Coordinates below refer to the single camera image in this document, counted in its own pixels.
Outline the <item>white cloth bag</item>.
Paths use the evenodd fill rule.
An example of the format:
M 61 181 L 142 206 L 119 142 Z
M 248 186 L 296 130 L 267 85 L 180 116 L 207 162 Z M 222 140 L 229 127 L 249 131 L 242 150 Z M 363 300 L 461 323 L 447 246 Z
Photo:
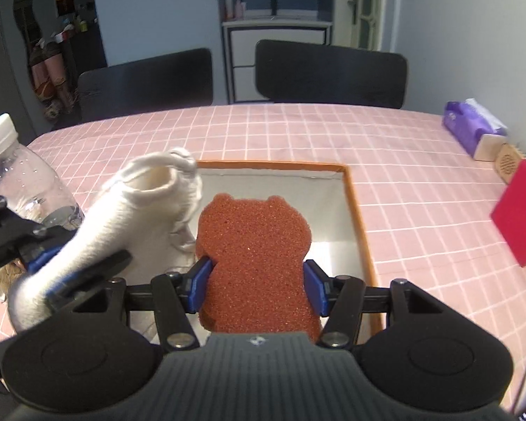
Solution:
M 14 330 L 27 330 L 53 314 L 45 306 L 45 291 L 54 282 L 120 250 L 133 258 L 119 273 L 130 284 L 187 271 L 195 261 L 189 221 L 201 198 L 202 180 L 188 150 L 132 159 L 100 189 L 73 239 L 39 272 L 12 285 L 7 301 Z

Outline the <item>left black chair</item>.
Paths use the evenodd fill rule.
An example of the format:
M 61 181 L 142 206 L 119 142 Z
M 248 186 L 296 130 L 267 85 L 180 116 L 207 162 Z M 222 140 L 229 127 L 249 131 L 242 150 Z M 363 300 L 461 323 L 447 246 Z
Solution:
M 86 71 L 77 89 L 84 123 L 209 106 L 214 99 L 212 53 L 196 48 Z

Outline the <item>black chair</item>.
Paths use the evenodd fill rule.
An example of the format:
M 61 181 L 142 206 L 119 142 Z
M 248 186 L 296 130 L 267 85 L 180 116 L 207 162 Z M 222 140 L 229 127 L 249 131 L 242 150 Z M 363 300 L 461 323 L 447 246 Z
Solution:
M 274 103 L 332 103 L 366 107 L 403 107 L 409 67 L 398 53 L 318 46 L 302 54 L 303 63 L 279 87 Z
M 196 48 L 86 71 L 77 89 L 84 123 L 209 106 L 214 99 L 212 53 Z

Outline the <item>small wooden speaker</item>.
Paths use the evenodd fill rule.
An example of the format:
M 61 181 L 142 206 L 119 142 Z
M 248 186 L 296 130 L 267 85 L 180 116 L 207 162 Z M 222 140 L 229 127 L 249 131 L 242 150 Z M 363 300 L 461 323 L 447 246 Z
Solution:
M 498 176 L 509 185 L 520 163 L 526 159 L 526 154 L 510 143 L 504 143 L 499 149 L 494 168 Z

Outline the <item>purple tissue pack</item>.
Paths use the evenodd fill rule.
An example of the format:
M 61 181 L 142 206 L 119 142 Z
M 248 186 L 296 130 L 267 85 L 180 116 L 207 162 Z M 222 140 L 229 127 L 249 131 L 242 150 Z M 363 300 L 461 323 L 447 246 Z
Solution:
M 494 162 L 507 141 L 507 126 L 473 98 L 447 102 L 442 122 L 475 161 Z

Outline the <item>clear plastic water bottle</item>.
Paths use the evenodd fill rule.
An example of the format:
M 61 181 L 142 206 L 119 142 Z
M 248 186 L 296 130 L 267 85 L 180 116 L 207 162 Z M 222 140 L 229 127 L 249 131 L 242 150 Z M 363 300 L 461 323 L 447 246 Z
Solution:
M 9 114 L 0 115 L 0 196 L 20 217 L 45 227 L 80 227 L 73 194 L 44 159 L 22 145 Z

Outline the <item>red box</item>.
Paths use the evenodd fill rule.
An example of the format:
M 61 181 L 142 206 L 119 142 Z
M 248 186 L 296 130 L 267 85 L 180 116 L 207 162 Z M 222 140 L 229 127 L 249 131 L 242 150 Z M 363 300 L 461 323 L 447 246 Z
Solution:
M 510 184 L 490 214 L 515 260 L 526 266 L 526 160 L 522 161 Z

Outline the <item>hanging bags on rack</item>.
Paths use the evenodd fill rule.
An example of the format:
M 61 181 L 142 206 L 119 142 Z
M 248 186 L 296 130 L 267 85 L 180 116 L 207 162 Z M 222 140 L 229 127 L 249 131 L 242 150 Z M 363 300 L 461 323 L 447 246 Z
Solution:
M 28 67 L 34 94 L 47 121 L 56 122 L 62 114 L 70 113 L 76 98 L 59 45 L 40 38 L 31 50 Z

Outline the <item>pink checked tablecloth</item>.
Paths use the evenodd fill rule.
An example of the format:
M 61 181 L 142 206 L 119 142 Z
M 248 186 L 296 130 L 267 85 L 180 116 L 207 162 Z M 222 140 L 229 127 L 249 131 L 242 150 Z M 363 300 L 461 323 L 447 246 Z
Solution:
M 526 370 L 526 266 L 490 217 L 504 183 L 438 116 L 332 105 L 198 107 L 84 123 L 31 144 L 81 207 L 131 158 L 174 146 L 202 160 L 347 165 L 376 283 L 409 279 L 498 336 L 514 360 L 504 401 L 513 404 Z

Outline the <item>white glass-pane door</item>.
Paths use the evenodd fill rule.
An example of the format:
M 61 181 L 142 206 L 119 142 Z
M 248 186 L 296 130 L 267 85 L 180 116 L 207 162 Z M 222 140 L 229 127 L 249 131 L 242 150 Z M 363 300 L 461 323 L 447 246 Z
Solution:
M 395 51 L 400 0 L 333 0 L 336 46 Z

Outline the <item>orange cardboard box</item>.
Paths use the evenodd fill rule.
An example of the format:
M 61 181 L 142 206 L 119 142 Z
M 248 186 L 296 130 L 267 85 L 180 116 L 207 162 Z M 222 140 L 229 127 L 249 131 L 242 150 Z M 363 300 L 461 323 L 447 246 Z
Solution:
M 200 167 L 200 178 L 200 210 L 195 212 L 189 226 L 195 242 L 199 216 L 215 195 L 226 193 L 236 199 L 257 200 L 278 196 L 295 208 L 311 228 L 311 247 L 304 261 L 314 260 L 332 278 L 354 276 L 362 279 L 367 286 L 370 285 L 370 250 L 350 173 L 344 166 L 283 162 L 204 162 Z M 128 283 L 125 308 L 134 329 L 143 333 L 146 338 L 156 338 L 159 341 L 151 280 L 141 284 Z M 199 321 L 199 312 L 187 315 L 187 318 L 200 346 L 212 335 L 227 334 L 206 330 Z M 375 321 L 365 319 L 362 315 L 358 338 L 368 338 L 376 331 Z M 260 343 L 268 335 L 285 334 L 302 335 L 310 339 L 304 332 L 229 335 L 243 335 Z

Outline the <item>brown bear-shaped sponge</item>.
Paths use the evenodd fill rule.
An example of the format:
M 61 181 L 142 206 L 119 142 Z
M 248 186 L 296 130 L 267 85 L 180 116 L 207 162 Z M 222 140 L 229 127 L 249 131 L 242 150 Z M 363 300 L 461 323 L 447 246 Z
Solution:
M 201 325 L 212 333 L 304 332 L 317 341 L 321 320 L 303 274 L 310 247 L 311 228 L 283 198 L 215 195 L 197 224 L 195 253 L 213 264 Z

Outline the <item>right black chair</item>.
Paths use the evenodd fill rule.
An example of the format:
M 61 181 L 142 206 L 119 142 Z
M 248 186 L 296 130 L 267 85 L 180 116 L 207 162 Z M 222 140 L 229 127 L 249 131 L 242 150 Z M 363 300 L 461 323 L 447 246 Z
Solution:
M 318 46 L 302 54 L 303 63 L 279 87 L 274 103 L 332 103 L 366 107 L 403 107 L 409 67 L 398 53 Z

